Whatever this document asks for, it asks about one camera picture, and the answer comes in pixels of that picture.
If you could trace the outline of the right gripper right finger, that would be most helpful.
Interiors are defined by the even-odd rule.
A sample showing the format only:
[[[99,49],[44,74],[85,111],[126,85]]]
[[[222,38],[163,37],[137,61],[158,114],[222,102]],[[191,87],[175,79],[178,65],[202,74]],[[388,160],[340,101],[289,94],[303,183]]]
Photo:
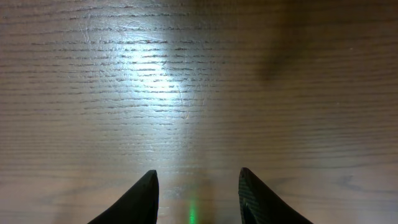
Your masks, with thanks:
[[[247,167],[241,169],[238,185],[242,224],[312,224]]]

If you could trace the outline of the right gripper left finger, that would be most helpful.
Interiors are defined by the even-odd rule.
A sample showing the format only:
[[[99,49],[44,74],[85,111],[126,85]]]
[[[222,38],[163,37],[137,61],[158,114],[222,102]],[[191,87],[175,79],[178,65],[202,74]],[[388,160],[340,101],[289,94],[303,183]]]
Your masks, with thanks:
[[[156,224],[158,209],[157,171],[149,170],[112,206],[88,224]]]

